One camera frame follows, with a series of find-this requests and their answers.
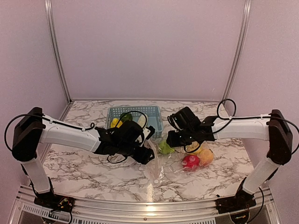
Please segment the clear zip top bag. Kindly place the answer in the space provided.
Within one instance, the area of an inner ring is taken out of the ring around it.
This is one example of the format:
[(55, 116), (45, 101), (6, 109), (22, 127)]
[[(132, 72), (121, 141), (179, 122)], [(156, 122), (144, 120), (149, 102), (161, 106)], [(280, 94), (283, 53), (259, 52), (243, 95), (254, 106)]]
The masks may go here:
[[(166, 179), (173, 179), (181, 174), (196, 172), (199, 169), (205, 168), (200, 167), (194, 171), (186, 171), (183, 169), (181, 164), (183, 158), (187, 155), (195, 155), (186, 152), (186, 147), (173, 147), (175, 149), (174, 153), (171, 154), (161, 154), (158, 151), (158, 143), (165, 139), (148, 140), (145, 142), (145, 146), (151, 148), (154, 151), (155, 158), (148, 163), (147, 170), (151, 177), (151, 181), (154, 185), (158, 185)], [(208, 145), (204, 142), (200, 144), (203, 149), (210, 149)]]

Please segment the green fake pear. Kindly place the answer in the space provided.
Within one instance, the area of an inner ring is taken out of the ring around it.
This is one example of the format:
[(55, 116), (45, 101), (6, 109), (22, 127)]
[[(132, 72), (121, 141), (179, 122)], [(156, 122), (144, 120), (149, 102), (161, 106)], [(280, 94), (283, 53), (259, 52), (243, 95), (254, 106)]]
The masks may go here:
[(162, 140), (160, 143), (158, 143), (158, 151), (161, 154), (171, 154), (175, 152), (175, 149), (171, 148), (166, 140)]

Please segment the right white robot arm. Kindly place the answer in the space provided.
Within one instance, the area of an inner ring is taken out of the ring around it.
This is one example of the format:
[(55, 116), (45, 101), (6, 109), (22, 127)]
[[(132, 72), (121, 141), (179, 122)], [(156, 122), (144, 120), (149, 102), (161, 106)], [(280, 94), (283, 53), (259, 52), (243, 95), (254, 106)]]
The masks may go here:
[(293, 155), (292, 122), (285, 119), (282, 112), (273, 109), (270, 113), (249, 117), (222, 117), (220, 114), (200, 120), (189, 107), (184, 107), (168, 117), (174, 128), (168, 132), (167, 144), (170, 147), (186, 147), (193, 142), (224, 139), (241, 139), (249, 157), (253, 147), (261, 149), (254, 159), (253, 171), (243, 180), (232, 197), (232, 206), (241, 209), (257, 189), (271, 179), (280, 166), (287, 164)]

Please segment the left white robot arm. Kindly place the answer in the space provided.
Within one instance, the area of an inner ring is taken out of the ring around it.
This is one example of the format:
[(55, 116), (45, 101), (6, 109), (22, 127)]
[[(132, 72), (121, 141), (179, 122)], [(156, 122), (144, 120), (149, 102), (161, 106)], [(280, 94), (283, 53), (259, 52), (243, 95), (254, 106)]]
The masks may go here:
[(14, 117), (8, 125), (16, 119), (20, 121), (14, 128), (12, 146), (7, 148), (20, 162), (36, 194), (41, 195), (41, 201), (50, 208), (59, 204), (59, 197), (53, 193), (51, 181), (37, 156), (40, 143), (74, 147), (100, 155), (120, 154), (143, 165), (155, 158), (154, 151), (144, 146), (155, 132), (152, 126), (141, 126), (134, 121), (125, 121), (120, 127), (109, 129), (95, 124), (75, 126), (45, 115), (40, 107)]

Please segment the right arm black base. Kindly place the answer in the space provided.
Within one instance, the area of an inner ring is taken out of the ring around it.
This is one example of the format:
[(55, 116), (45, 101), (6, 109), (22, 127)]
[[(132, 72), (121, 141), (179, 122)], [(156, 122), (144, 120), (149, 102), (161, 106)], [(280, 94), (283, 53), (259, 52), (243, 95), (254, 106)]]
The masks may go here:
[(218, 198), (215, 201), (216, 209), (219, 214), (249, 209), (250, 207), (256, 206), (254, 194), (251, 195), (243, 190), (245, 180), (246, 178), (243, 179), (234, 196)]

